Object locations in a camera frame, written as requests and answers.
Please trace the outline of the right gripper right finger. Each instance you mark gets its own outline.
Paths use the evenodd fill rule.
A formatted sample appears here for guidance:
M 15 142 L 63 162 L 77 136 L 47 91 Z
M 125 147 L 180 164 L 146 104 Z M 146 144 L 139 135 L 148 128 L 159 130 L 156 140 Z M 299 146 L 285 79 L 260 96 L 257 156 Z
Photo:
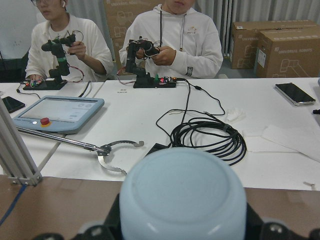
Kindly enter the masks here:
M 245 240 L 259 240 L 260 233 L 262 230 L 262 225 L 264 224 L 260 216 L 255 212 L 255 210 L 246 204 L 246 223 L 245 223 Z

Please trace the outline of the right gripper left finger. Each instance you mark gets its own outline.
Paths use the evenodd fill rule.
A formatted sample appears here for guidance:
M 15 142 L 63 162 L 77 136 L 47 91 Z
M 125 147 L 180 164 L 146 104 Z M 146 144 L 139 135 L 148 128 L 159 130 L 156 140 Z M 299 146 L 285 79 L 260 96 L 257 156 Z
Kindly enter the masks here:
M 107 240 L 121 240 L 120 194 L 118 193 L 103 223 L 106 227 Z

